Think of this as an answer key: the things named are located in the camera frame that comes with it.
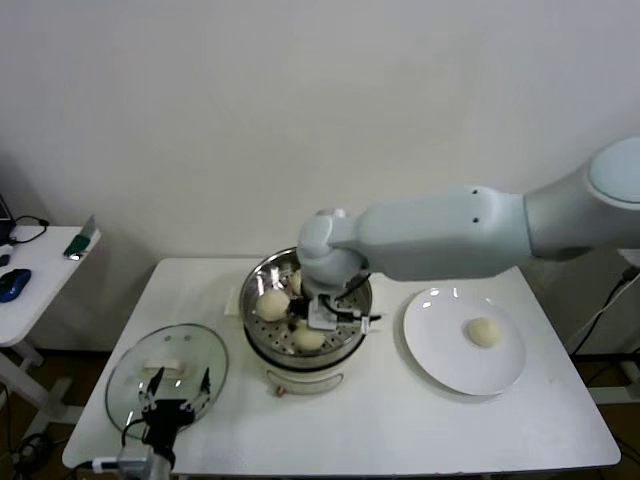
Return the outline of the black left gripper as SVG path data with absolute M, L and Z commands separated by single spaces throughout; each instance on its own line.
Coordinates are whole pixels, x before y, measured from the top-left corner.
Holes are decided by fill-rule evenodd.
M 156 393 L 164 375 L 161 367 L 149 381 L 145 391 L 138 394 L 142 419 L 146 425 L 142 443 L 154 448 L 172 448 L 179 431 L 191 425 L 195 412 L 201 412 L 211 400 L 210 369 L 203 374 L 196 396 L 189 400 L 165 399 L 156 402 Z

